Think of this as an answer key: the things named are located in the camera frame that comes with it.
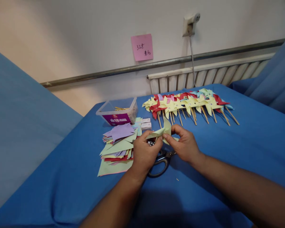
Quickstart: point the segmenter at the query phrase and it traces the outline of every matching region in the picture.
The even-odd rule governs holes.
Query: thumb
[[[160,149],[162,148],[162,137],[158,137],[153,148],[155,148],[155,150],[158,152],[160,151]]]
[[[173,148],[176,147],[178,142],[172,136],[168,134],[163,134],[162,136],[170,144],[170,146],[172,146]]]

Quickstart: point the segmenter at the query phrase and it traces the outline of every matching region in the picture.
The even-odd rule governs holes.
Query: metal rail
[[[241,46],[241,47],[233,47],[233,48],[219,50],[219,51],[195,54],[193,55],[193,60],[197,61],[197,60],[209,59],[209,58],[220,57],[220,56],[225,56],[225,55],[232,55],[232,54],[255,51],[255,50],[260,50],[260,49],[272,48],[272,47],[281,46],[284,42],[285,42],[285,39],[280,39],[280,40],[274,40],[274,41]],[[192,60],[192,57],[191,55],[189,55],[189,56],[180,57],[180,58],[139,64],[136,66],[128,66],[128,67],[118,68],[114,70],[101,71],[97,73],[91,73],[91,74],[85,74],[85,75],[80,75],[80,76],[75,76],[75,77],[70,77],[70,78],[65,78],[65,79],[43,82],[41,83],[41,85],[46,88],[54,87],[54,86],[65,85],[65,84],[74,83],[74,82],[108,77],[108,76],[117,75],[117,74],[124,74],[124,73],[147,70],[147,69],[152,69],[152,68],[157,68],[157,67],[175,65],[175,64],[190,62],[191,60]]]

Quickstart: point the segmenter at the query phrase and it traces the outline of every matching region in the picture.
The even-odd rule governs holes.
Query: black scissors handle
[[[163,169],[161,172],[157,173],[157,174],[152,174],[152,173],[151,173],[152,168],[151,168],[150,171],[148,172],[148,177],[156,178],[156,177],[159,177],[159,176],[161,176],[161,175],[164,174],[164,172],[167,170],[167,168],[168,168],[168,166],[169,166],[170,158],[168,158],[168,157],[161,157],[161,158],[159,158],[159,159],[156,160],[156,162],[154,163],[154,166],[156,166],[156,165],[158,165],[158,164],[160,164],[160,163],[162,163],[162,162],[165,163],[164,169]]]

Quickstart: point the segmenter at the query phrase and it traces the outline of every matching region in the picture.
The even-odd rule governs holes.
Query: pink sticky note
[[[135,61],[153,59],[151,34],[131,36],[131,43]]]

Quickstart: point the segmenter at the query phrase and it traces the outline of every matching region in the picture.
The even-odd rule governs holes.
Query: plastic box
[[[128,109],[115,111],[115,107]],[[109,125],[116,126],[126,123],[135,124],[137,113],[136,97],[134,97],[107,101],[98,109],[96,115],[101,116]]]

